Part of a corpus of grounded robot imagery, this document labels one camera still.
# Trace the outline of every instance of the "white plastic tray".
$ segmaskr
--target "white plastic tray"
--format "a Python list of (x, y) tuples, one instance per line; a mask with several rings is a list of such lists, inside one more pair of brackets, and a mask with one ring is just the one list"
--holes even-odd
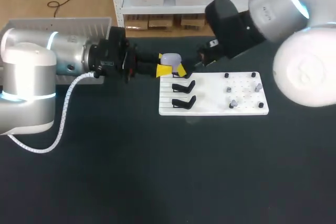
[[(189, 79), (175, 78), (172, 75), (163, 76), (160, 80), (160, 115), (180, 116), (224, 116), (224, 115), (267, 115), (268, 104), (264, 89), (255, 92), (255, 87), (261, 83), (260, 74), (251, 76), (252, 72), (228, 73), (193, 73)], [(196, 85), (190, 94), (174, 92), (172, 84), (183, 86), (195, 80)], [(172, 99), (189, 102), (192, 96), (196, 102), (190, 110), (174, 108)], [(235, 100), (237, 107), (230, 109), (229, 105)]]

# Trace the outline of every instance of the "coiled cable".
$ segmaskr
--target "coiled cable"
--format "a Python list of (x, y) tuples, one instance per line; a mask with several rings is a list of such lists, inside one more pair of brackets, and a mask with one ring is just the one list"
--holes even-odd
[(58, 134), (57, 134), (57, 137), (56, 137), (54, 143), (50, 147), (48, 147), (46, 149), (43, 149), (43, 150), (34, 149), (34, 148), (31, 148), (31, 147), (25, 145), (24, 143), (20, 142), (13, 135), (8, 135), (9, 138), (12, 139), (16, 144), (18, 144), (19, 146), (21, 146), (23, 149), (26, 149), (29, 152), (34, 152), (34, 153), (38, 153), (38, 154), (43, 154), (43, 153), (51, 152), (57, 146), (57, 144), (59, 143), (59, 141), (60, 141), (60, 139), (62, 137), (62, 133), (63, 133), (64, 125), (65, 125), (65, 119), (66, 119), (66, 116), (67, 116), (68, 104), (69, 104), (71, 93), (74, 90), (74, 87), (76, 86), (76, 84), (80, 80), (82, 80), (84, 78), (94, 78), (93, 73), (84, 73), (84, 74), (80, 75), (79, 77), (77, 77), (71, 83), (70, 87), (68, 88), (67, 94), (66, 94), (65, 99), (64, 99), (63, 111), (62, 111), (62, 117), (61, 117), (61, 124), (59, 126)]

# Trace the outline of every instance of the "table surface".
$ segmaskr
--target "table surface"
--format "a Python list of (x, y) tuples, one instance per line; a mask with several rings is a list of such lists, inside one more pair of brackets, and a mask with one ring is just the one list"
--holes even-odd
[[(209, 38), (134, 39), (193, 56)], [(259, 71), (267, 116), (160, 116), (159, 80), (78, 86), (59, 146), (0, 137), (1, 223), (335, 223), (336, 106), (305, 108), (272, 78), (277, 45), (200, 71)], [(57, 87), (56, 137), (67, 87)]]

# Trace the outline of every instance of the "yellow object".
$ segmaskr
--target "yellow object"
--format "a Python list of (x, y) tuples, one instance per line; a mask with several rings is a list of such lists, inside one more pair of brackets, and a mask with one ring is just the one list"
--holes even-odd
[(166, 76), (167, 74), (172, 74), (173, 67), (157, 64), (156, 77)]
[(182, 66), (182, 64), (180, 64), (178, 67), (177, 67), (177, 73), (180, 77), (184, 77), (187, 75), (187, 72), (184, 70), (184, 67)]

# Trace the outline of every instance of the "metal shelf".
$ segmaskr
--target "metal shelf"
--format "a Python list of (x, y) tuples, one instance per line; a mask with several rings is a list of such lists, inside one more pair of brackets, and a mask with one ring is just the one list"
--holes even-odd
[[(131, 0), (113, 0), (118, 26), (124, 27), (124, 14), (192, 14), (204, 13), (206, 4), (193, 6), (176, 6), (175, 0), (165, 0), (163, 6), (133, 6)], [(239, 12), (248, 9), (248, 0), (231, 0)]]
[[(213, 0), (208, 0), (203, 5), (176, 6), (175, 0), (164, 0), (163, 6), (133, 6), (131, 0), (121, 0), (122, 14), (188, 14), (203, 13), (205, 7)], [(248, 0), (231, 0), (239, 12), (248, 9)]]

